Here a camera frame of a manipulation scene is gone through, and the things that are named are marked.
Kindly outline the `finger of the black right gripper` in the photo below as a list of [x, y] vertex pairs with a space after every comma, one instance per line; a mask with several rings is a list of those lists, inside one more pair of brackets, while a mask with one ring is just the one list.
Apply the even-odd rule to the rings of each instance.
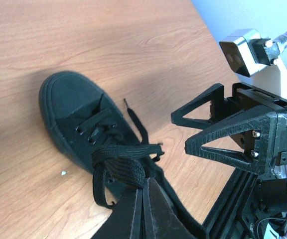
[[253, 174], [267, 174], [273, 157], [277, 113], [266, 106], [241, 110], [185, 142], [186, 154]]
[[[209, 117], [203, 119], [201, 107], [209, 104]], [[177, 126], [206, 129], [225, 118], [224, 86], [216, 83], [199, 96], [171, 113], [171, 122]]]

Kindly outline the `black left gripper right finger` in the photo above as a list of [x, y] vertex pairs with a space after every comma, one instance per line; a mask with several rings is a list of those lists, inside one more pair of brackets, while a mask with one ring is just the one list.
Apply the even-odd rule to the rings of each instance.
[[163, 196], [157, 182], [148, 178], [143, 188], [144, 235], [146, 239], [193, 239]]

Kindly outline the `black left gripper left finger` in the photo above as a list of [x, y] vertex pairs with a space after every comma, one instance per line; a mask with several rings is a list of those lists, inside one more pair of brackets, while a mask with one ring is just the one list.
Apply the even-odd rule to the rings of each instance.
[[139, 239], [142, 223], [142, 189], [127, 188], [94, 239]]

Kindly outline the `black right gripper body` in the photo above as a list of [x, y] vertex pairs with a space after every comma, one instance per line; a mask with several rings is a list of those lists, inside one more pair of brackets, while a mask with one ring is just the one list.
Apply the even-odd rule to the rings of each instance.
[[209, 140], [231, 137], [242, 151], [210, 148], [209, 158], [254, 174], [287, 165], [287, 100], [245, 83], [211, 101]]

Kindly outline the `black canvas sneaker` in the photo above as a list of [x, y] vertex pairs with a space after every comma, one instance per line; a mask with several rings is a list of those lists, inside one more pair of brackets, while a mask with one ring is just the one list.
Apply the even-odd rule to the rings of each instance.
[[[47, 132], [59, 151], [90, 172], [92, 176], [94, 169], [91, 166], [91, 154], [96, 146], [87, 142], [89, 132], [83, 135], [75, 132], [77, 125], [102, 109], [110, 109], [113, 113], [111, 119], [117, 122], [117, 128], [122, 131], [126, 144], [134, 145], [142, 140], [141, 135], [135, 135], [112, 99], [94, 82], [76, 72], [63, 71], [49, 76], [39, 91], [39, 107]], [[208, 238], [205, 228], [190, 215], [179, 200], [165, 178], [163, 170], [157, 162], [151, 160], [154, 157], [152, 154], [141, 160], [146, 173], [145, 181], [152, 178], [157, 182], [171, 209], [194, 239]], [[107, 203], [116, 205], [127, 188], [135, 189], [114, 181], [107, 175], [105, 182]], [[140, 239], [145, 239], [143, 202], [142, 210]]]

